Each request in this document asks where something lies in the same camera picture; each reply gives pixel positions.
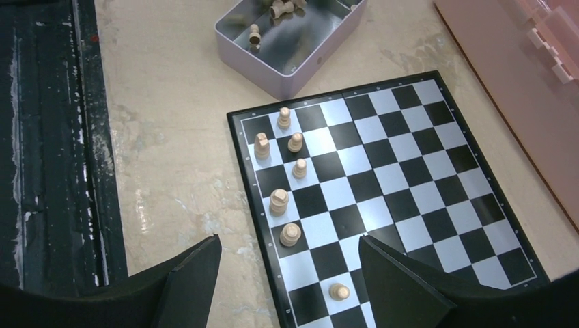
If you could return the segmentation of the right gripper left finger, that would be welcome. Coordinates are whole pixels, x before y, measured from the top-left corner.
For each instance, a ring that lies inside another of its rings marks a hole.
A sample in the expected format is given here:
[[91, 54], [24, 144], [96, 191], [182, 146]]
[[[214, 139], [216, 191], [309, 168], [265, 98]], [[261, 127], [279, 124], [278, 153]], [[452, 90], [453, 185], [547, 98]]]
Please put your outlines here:
[[84, 297], [1, 286], [2, 327], [206, 327], [222, 245], [217, 234]]

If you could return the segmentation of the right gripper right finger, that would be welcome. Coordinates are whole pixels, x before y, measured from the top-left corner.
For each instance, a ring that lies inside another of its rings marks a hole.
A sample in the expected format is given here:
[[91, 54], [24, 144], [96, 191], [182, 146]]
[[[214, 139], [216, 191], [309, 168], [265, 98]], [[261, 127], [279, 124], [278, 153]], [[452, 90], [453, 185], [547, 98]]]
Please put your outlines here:
[[377, 327], [577, 327], [578, 272], [521, 291], [467, 282], [372, 236], [358, 252]]

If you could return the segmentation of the light wooden chess pawn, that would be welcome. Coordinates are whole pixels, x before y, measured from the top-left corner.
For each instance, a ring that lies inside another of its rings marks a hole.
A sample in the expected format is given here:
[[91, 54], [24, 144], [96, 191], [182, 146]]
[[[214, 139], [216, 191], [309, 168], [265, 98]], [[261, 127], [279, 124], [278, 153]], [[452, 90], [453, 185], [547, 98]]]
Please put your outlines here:
[[293, 247], [302, 236], [301, 228], [295, 223], [283, 226], [279, 236], [280, 243], [286, 247]]

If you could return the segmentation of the light wooden chess piece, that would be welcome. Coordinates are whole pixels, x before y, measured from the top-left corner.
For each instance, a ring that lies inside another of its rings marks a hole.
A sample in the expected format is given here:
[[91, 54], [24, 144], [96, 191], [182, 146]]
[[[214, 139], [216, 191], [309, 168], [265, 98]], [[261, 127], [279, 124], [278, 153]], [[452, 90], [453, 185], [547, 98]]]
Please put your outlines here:
[[270, 213], [279, 217], [287, 210], [289, 194], [285, 189], [275, 189], [270, 195]]

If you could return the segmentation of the light pawn column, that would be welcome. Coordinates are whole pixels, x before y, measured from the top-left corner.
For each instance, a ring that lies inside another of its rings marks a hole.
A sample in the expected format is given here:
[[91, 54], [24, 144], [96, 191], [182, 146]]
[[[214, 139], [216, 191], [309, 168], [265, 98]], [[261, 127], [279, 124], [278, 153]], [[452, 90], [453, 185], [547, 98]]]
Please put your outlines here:
[[281, 107], [277, 118], [277, 126], [281, 130], [287, 130], [291, 126], [291, 121], [290, 109], [288, 107]]
[[300, 132], [293, 133], [288, 141], [288, 150], [293, 153], [300, 152], [303, 147], [303, 135]]
[[307, 175], [307, 161], [305, 159], [296, 160], [292, 168], [292, 175], [295, 179], [303, 179]]

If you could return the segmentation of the light wooden knight piece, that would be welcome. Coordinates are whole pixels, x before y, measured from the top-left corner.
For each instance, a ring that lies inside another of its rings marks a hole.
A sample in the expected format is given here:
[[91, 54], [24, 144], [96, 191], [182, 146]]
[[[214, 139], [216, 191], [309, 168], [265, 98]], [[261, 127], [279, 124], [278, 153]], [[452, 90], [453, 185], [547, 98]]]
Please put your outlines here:
[[255, 136], [254, 153], [255, 157], [261, 160], [270, 156], [270, 142], [264, 132], [260, 132]]

